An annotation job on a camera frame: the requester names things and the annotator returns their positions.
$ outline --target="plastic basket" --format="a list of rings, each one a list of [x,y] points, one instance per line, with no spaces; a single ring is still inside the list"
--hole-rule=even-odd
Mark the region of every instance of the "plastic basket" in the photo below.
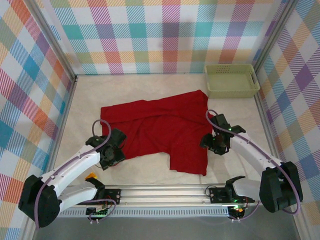
[[[215,64],[204,67],[211,99],[252,98],[260,89],[251,64]]]

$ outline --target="light green basket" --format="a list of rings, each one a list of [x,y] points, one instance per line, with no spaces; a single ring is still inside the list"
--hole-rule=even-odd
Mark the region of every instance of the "light green basket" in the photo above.
[[[252,98],[260,89],[251,64],[215,64],[204,67],[211,99]]]

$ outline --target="white floor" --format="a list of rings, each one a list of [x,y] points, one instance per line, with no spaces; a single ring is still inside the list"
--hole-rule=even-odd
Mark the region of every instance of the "white floor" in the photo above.
[[[101,107],[161,99],[198,89],[207,93],[203,74],[80,76],[55,166],[68,160],[92,136],[91,126],[100,118]],[[208,108],[223,113],[231,125],[242,126],[255,142],[269,151],[253,98],[209,99]],[[100,124],[96,124],[95,132],[101,134]],[[223,156],[208,152],[206,176],[169,170],[169,161],[169,155],[157,153],[125,160],[105,171],[93,166],[73,183],[82,182],[91,172],[106,185],[216,184],[239,175],[260,179],[258,173],[232,150]]]

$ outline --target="red cloth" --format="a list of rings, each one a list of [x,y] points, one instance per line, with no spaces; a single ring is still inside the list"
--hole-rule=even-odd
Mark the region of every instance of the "red cloth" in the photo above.
[[[207,149],[199,146],[211,133],[206,120],[208,97],[200,90],[159,100],[139,100],[101,108],[101,119],[127,136],[122,149],[126,159],[164,152],[170,170],[207,174]],[[102,134],[108,127],[102,123]]]

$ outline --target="crumpled red fabric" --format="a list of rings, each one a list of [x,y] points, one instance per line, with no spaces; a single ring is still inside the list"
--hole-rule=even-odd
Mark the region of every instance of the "crumpled red fabric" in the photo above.
[[[207,149],[199,144],[205,134],[212,132],[205,116],[207,103],[207,95],[197,90],[105,106],[101,108],[101,119],[126,134],[122,149],[126,159],[164,152],[170,155],[170,170],[205,176]],[[102,134],[108,134],[104,123]]]

